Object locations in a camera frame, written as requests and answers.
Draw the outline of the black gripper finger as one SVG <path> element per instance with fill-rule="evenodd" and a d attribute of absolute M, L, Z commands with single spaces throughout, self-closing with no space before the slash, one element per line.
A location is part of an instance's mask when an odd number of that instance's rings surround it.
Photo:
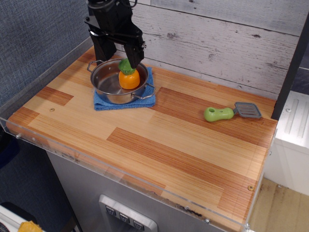
<path fill-rule="evenodd" d="M 125 44 L 124 49 L 131 68 L 137 68 L 140 62 L 144 59 L 145 43 L 142 44 Z"/>
<path fill-rule="evenodd" d="M 114 42 L 89 31 L 92 39 L 96 60 L 108 61 L 116 52 Z"/>

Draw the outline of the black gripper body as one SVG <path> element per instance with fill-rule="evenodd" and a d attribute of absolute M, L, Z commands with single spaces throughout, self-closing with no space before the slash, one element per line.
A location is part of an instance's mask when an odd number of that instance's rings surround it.
<path fill-rule="evenodd" d="M 143 48 L 142 31 L 132 22 L 132 8 L 128 0 L 87 0 L 89 10 L 84 22 L 91 35 L 123 46 Z"/>

